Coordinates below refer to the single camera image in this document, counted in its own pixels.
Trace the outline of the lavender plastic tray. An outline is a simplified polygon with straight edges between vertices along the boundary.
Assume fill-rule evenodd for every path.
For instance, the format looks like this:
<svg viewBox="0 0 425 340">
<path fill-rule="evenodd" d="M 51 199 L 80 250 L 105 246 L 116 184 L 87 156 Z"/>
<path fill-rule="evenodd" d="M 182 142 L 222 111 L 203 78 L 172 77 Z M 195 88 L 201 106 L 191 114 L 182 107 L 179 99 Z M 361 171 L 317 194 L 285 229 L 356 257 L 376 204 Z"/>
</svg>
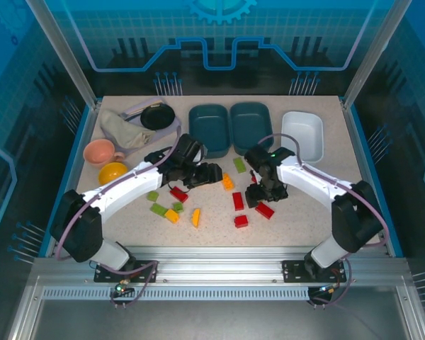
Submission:
<svg viewBox="0 0 425 340">
<path fill-rule="evenodd" d="M 131 106 L 130 108 L 128 108 L 128 109 L 126 109 L 126 110 L 122 110 L 122 111 L 119 111 L 119 110 L 117 110 L 117 109 L 110 109 L 110 108 L 105 108 L 104 110 L 103 110 L 103 112 L 104 111 L 111 111 L 111 112 L 113 112 L 113 113 L 116 113 L 116 114 L 118 114 L 122 119 L 124 119 L 125 121 L 128 121 L 129 123 L 132 123 L 132 124 L 134 124 L 134 125 L 137 125 L 137 126 L 141 126 L 141 127 L 143 127 L 142 126 L 142 124 L 141 124 L 141 122 L 140 122 L 140 116 L 141 116 L 141 113 L 142 113 L 142 111 L 147 107 L 147 106 L 150 106 L 150 105 L 152 105 L 152 104 L 154 104 L 154 103 L 160 103 L 160 102 L 162 102 L 162 103 L 164 103 L 164 104 L 166 104 L 166 105 L 168 105 L 165 101 L 164 101 L 164 99 L 162 99 L 162 98 L 160 98 L 160 97 L 152 97 L 152 98 L 149 98 L 149 99 L 147 99 L 147 100 L 145 100 L 145 101 L 143 101 L 143 102 L 141 102 L 141 103 L 138 103 L 138 104 L 135 104 L 135 105 L 133 105 L 133 106 Z M 153 138 L 152 138 L 152 140 L 148 143 L 148 144 L 146 144 L 145 146 L 142 146 L 142 147 L 140 147 L 140 148 L 134 148 L 134 149 L 124 149 L 124 148 L 122 148 L 122 147 L 119 147 L 117 144 L 116 144 L 116 142 L 115 141 L 113 141 L 111 138 L 109 138 L 109 137 L 106 137 L 104 134 L 104 136 L 105 136 L 105 138 L 107 139 L 107 140 L 110 140 L 114 145 L 115 145 L 115 149 L 116 150 L 118 150 L 119 152 L 122 152 L 125 156 L 129 156 L 129 155 L 131 155 L 132 153 L 134 153 L 134 152 L 136 152 L 136 151 L 138 151 L 138 150 L 140 150 L 140 149 L 142 149 L 142 148 L 145 148 L 145 147 L 147 147 L 147 146 L 149 146 L 150 144 L 152 144 L 152 143 L 154 143 L 154 142 L 157 142 L 157 141 L 159 141 L 160 139 L 162 139 L 162 138 L 164 138 L 164 137 L 166 137 L 166 136 L 168 136 L 168 135 L 170 135 L 170 134 L 172 134 L 172 133 L 174 133 L 174 132 L 176 132 L 176 130 L 177 130 L 177 128 L 179 128 L 179 127 L 181 127 L 181 121 L 176 117 L 176 114 L 175 114 L 175 119 L 174 119 L 174 122 L 170 125 L 170 126 L 168 126 L 167 128 L 164 128 L 164 129 L 162 129 L 162 130 L 154 130 L 155 131 L 155 134 L 154 134 L 154 136 L 153 136 Z"/>
</svg>

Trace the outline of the beige wooden utensil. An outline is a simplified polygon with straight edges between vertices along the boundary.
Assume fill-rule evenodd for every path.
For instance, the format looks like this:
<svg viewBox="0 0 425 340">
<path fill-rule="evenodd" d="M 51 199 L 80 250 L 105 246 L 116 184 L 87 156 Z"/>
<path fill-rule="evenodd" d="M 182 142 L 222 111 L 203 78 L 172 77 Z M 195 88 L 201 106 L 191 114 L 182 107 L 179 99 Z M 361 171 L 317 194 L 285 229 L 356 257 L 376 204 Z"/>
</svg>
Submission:
<svg viewBox="0 0 425 340">
<path fill-rule="evenodd" d="M 141 115 L 152 115 L 159 112 L 161 109 L 163 109 L 164 103 L 154 103 L 150 106 L 147 106 L 141 113 Z"/>
</svg>

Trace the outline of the yellow bowl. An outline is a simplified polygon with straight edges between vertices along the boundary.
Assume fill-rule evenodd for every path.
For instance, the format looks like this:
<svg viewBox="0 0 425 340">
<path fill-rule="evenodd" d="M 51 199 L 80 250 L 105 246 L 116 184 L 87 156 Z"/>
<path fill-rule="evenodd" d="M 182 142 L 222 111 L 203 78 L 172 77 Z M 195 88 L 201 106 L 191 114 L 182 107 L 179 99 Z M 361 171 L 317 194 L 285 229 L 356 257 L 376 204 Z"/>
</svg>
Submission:
<svg viewBox="0 0 425 340">
<path fill-rule="evenodd" d="M 103 186 L 128 172 L 128 168 L 121 162 L 106 164 L 98 173 L 98 183 Z"/>
</svg>

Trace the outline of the aluminium frame post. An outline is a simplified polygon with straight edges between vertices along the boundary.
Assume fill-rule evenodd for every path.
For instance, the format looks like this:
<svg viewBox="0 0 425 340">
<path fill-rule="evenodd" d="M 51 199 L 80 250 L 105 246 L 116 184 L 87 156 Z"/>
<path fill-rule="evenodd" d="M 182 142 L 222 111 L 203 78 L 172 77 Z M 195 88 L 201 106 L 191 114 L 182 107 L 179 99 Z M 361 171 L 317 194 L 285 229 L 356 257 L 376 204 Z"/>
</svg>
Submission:
<svg viewBox="0 0 425 340">
<path fill-rule="evenodd" d="M 412 0 L 394 0 L 344 95 L 342 100 L 342 108 L 344 110 L 350 109 L 361 92 L 368 77 L 380 59 L 380 56 L 385 51 L 390 39 L 397 30 L 411 2 Z"/>
<path fill-rule="evenodd" d="M 33 12 L 82 99 L 89 108 L 95 109 L 98 102 L 96 95 L 45 0 L 25 0 L 25 2 Z"/>
</svg>

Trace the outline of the dark teal plastic container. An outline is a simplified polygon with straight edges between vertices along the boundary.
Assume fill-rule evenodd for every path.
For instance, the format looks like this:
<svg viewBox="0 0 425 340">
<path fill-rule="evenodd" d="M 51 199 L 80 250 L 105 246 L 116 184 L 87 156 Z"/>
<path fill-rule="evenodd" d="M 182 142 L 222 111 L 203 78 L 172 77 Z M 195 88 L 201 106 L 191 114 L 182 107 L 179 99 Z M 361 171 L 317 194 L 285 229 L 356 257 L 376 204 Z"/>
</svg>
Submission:
<svg viewBox="0 0 425 340">
<path fill-rule="evenodd" d="M 227 155 L 232 143 L 229 126 L 228 111 L 220 104 L 194 106 L 188 113 L 189 134 L 203 143 L 208 159 Z"/>
<path fill-rule="evenodd" d="M 241 102 L 229 110 L 231 134 L 235 152 L 245 153 L 262 138 L 273 133 L 269 109 L 259 102 Z"/>
</svg>

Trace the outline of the blue table side rail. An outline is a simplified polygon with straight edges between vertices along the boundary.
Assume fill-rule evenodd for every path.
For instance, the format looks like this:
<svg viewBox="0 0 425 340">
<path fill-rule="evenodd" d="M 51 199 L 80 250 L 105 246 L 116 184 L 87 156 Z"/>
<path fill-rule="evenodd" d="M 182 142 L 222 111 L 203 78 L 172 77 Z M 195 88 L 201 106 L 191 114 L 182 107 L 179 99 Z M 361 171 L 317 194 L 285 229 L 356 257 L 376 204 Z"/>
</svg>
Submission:
<svg viewBox="0 0 425 340">
<path fill-rule="evenodd" d="M 363 179 L 373 187 L 376 198 L 378 199 L 378 203 L 380 205 L 382 216 L 385 218 L 390 232 L 390 236 L 387 237 L 388 252 L 393 257 L 402 258 L 404 254 L 397 236 L 397 230 L 387 206 L 387 201 L 385 199 L 383 188 L 375 168 L 375 163 L 371 157 L 370 147 L 368 146 L 367 138 L 363 131 L 361 120 L 358 116 L 358 112 L 355 109 L 355 106 L 352 105 L 350 108 L 347 108 L 344 111 L 344 115 L 361 175 Z"/>
<path fill-rule="evenodd" d="M 88 106 L 85 106 L 85 108 L 82 112 L 82 115 L 81 115 L 79 127 L 77 128 L 77 132 L 76 132 L 75 137 L 74 137 L 74 141 L 73 141 L 71 151 L 69 153 L 67 164 L 64 168 L 64 173 L 63 173 L 60 185 L 59 185 L 59 190 L 57 192 L 57 196 L 55 198 L 53 209 L 52 209 L 52 212 L 50 213 L 50 218 L 49 218 L 49 221 L 48 221 L 48 224 L 47 224 L 45 235 L 42 239 L 42 244 L 41 244 L 39 252 L 38 252 L 38 258 L 44 258 L 44 257 L 50 256 L 51 253 L 52 253 L 52 251 L 50 250 L 50 247 L 51 247 L 50 246 L 50 240 L 51 240 L 50 228 L 51 228 L 52 223 L 54 221 L 55 214 L 57 212 L 58 205 L 60 204 L 62 195 L 64 194 L 64 192 L 68 188 L 71 187 L 70 178 L 72 177 L 74 163 L 76 161 L 76 157 L 77 157 L 77 154 L 78 154 L 78 151 L 79 151 L 79 146 L 80 146 L 81 141 L 82 141 L 84 129 L 88 125 L 90 112 L 91 112 L 91 109 Z"/>
</svg>

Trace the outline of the white plastic container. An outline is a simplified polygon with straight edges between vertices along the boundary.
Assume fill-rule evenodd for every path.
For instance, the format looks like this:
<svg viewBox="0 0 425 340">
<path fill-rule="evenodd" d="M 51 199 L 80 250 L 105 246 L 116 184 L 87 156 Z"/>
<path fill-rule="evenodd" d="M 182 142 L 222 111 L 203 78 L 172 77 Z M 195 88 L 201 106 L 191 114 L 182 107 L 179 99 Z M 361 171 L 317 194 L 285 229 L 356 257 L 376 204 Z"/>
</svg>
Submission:
<svg viewBox="0 0 425 340">
<path fill-rule="evenodd" d="M 314 164 L 322 160 L 324 126 L 319 116 L 313 113 L 289 111 L 283 115 L 281 133 L 297 140 L 303 161 Z"/>
</svg>

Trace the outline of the pink ceramic cup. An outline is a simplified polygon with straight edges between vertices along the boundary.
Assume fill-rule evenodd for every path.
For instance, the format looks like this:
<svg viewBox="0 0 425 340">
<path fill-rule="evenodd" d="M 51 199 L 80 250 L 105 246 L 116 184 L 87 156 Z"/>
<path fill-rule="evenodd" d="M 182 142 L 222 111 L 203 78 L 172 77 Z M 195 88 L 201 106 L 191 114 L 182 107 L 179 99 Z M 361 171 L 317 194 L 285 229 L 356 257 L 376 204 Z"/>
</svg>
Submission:
<svg viewBox="0 0 425 340">
<path fill-rule="evenodd" d="M 115 145 L 107 139 L 94 140 L 85 146 L 84 161 L 97 169 L 112 162 L 121 162 L 125 155 L 115 149 Z"/>
</svg>

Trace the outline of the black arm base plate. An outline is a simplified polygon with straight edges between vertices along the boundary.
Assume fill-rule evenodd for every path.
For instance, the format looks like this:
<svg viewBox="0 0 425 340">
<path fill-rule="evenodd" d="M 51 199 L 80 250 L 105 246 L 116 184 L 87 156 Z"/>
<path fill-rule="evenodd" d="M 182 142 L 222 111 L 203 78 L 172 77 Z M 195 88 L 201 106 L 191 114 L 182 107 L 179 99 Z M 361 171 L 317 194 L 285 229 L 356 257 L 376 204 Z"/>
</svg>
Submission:
<svg viewBox="0 0 425 340">
<path fill-rule="evenodd" d="M 150 264 L 151 261 L 133 261 L 125 264 L 125 266 L 118 271 L 133 271 L 137 268 Z M 150 283 L 154 283 L 156 280 L 156 274 L 152 273 L 152 265 L 150 264 L 144 270 L 133 273 L 130 275 L 123 275 L 112 273 L 106 270 L 104 267 L 97 265 L 95 268 L 95 274 L 93 276 L 93 281 L 95 283 L 118 283 L 119 281 L 129 279 L 131 283 L 144 283 L 146 279 L 152 275 L 150 278 Z"/>
<path fill-rule="evenodd" d="M 336 261 L 327 268 L 303 260 L 287 260 L 281 263 L 285 283 L 345 283 L 347 281 L 344 264 Z"/>
</svg>

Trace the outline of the grey folded cloth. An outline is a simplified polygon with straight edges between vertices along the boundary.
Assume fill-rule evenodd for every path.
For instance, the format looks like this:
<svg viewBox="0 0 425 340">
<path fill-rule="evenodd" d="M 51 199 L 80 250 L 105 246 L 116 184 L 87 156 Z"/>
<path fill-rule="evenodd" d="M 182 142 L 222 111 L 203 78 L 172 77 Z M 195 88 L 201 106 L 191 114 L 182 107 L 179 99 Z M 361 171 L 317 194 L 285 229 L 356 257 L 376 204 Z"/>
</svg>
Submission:
<svg viewBox="0 0 425 340">
<path fill-rule="evenodd" d="M 124 149 L 145 146 L 155 134 L 155 131 L 129 123 L 109 110 L 100 115 L 99 123 L 103 134 Z"/>
</svg>

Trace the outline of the aluminium mounting rail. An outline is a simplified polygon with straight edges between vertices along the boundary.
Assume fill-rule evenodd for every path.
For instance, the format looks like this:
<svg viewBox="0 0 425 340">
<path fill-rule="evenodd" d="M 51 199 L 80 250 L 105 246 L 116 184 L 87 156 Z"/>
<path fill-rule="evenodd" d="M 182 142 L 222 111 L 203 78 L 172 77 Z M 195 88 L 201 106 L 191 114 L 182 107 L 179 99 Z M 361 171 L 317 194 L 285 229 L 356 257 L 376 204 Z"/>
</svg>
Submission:
<svg viewBox="0 0 425 340">
<path fill-rule="evenodd" d="M 292 247 L 168 247 L 134 246 L 137 259 L 158 261 L 158 286 L 266 286 L 283 284 L 281 264 L 301 260 L 308 246 Z M 407 260 L 382 249 L 360 250 L 349 257 L 354 287 L 409 285 Z M 93 285 L 94 270 L 87 263 L 39 258 L 28 277 L 30 285 Z"/>
</svg>

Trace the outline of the black round plate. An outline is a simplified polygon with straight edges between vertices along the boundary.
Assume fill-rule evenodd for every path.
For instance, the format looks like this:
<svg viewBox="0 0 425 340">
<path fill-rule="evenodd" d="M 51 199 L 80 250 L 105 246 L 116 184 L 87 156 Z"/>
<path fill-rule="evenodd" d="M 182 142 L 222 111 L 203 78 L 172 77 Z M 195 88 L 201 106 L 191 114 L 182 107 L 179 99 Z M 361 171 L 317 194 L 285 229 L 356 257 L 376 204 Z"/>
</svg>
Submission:
<svg viewBox="0 0 425 340">
<path fill-rule="evenodd" d="M 141 115 L 140 122 L 144 128 L 148 130 L 162 130 L 170 126 L 175 119 L 175 112 L 172 107 L 164 104 L 156 114 Z"/>
</svg>

